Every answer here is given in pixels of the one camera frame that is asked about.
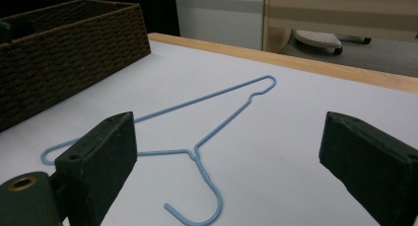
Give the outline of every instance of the wooden table edge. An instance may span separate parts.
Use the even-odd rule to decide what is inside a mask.
[[[415,77],[390,74],[249,48],[224,45],[216,42],[174,37],[157,33],[148,34],[148,39],[418,94],[418,78]]]

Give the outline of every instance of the blue wire hanger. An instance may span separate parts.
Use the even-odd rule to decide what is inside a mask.
[[[249,95],[247,101],[240,106],[235,112],[233,112],[227,119],[225,119],[221,124],[219,124],[215,129],[213,129],[211,132],[209,132],[209,134],[207,134],[205,137],[203,137],[199,142],[196,143],[196,145],[194,145],[194,154],[188,150],[188,149],[176,149],[176,150],[161,150],[161,151],[140,151],[138,152],[138,157],[145,157],[145,156],[159,156],[159,155],[172,155],[172,154],[187,154],[188,157],[196,164],[197,169],[199,170],[201,176],[203,177],[204,181],[206,182],[206,184],[209,186],[209,188],[215,193],[217,199],[218,199],[218,207],[215,211],[215,213],[206,221],[204,222],[199,222],[199,223],[195,223],[195,222],[191,222],[190,220],[188,220],[187,218],[185,218],[183,215],[181,215],[180,213],[178,213],[173,207],[171,207],[168,203],[166,203],[164,205],[164,208],[172,215],[174,216],[178,221],[180,221],[182,224],[187,225],[187,226],[203,226],[203,225],[210,225],[213,222],[215,222],[215,220],[220,216],[221,211],[222,211],[222,207],[223,207],[223,200],[222,200],[222,196],[221,193],[218,191],[218,189],[215,187],[215,185],[212,183],[212,181],[209,178],[208,173],[206,172],[205,168],[203,167],[201,161],[200,161],[200,153],[199,153],[199,148],[206,142],[208,141],[210,138],[212,138],[216,133],[218,133],[222,128],[224,128],[229,122],[231,122],[235,117],[237,117],[238,114],[240,114],[246,107],[248,107],[251,102],[252,102],[252,98],[254,96],[259,96],[259,95],[264,95],[265,93],[267,93],[268,91],[270,91],[276,84],[277,81],[273,76],[267,75],[267,76],[262,76],[244,83],[241,83],[239,85],[230,87],[228,89],[219,91],[219,92],[215,92],[155,113],[150,113],[138,118],[134,119],[135,123],[156,117],[158,115],[162,115],[165,113],[169,113],[169,112],[173,112],[175,110],[226,94],[228,92],[234,91],[236,89],[242,88],[244,86],[248,86],[251,84],[254,84],[256,82],[262,81],[262,80],[266,80],[269,79],[272,81],[272,84],[270,86],[268,86],[266,89],[264,89],[263,91],[259,91],[259,92],[254,92],[251,95]],[[66,142],[63,142],[61,144],[57,144],[54,145],[52,147],[49,147],[47,149],[45,149],[44,151],[42,151],[42,153],[40,154],[40,160],[44,165],[54,165],[53,161],[49,161],[47,160],[46,156],[48,153],[57,150],[57,149],[61,149],[64,147],[67,147],[69,145],[74,144],[75,142],[77,142],[80,138],[75,138]]]

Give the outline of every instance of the white table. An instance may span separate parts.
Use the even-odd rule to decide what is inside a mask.
[[[33,171],[52,174],[40,152],[84,135],[108,116],[133,111],[138,117],[272,75],[277,86],[255,97],[200,148],[224,199],[213,225],[378,225],[319,163],[325,115],[355,116],[417,148],[417,94],[162,42],[151,46],[147,57],[1,132],[0,182]],[[137,124],[138,150],[192,149],[250,93],[268,84]],[[103,225],[180,225],[164,210],[165,202],[194,221],[209,218],[217,205],[187,156],[142,157]]]

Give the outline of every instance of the white wall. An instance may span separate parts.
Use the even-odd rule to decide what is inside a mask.
[[[180,34],[261,49],[263,0],[176,0]]]

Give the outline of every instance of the wicker basket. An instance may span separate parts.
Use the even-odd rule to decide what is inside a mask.
[[[138,4],[77,0],[0,19],[34,34],[0,43],[0,131],[151,53]]]

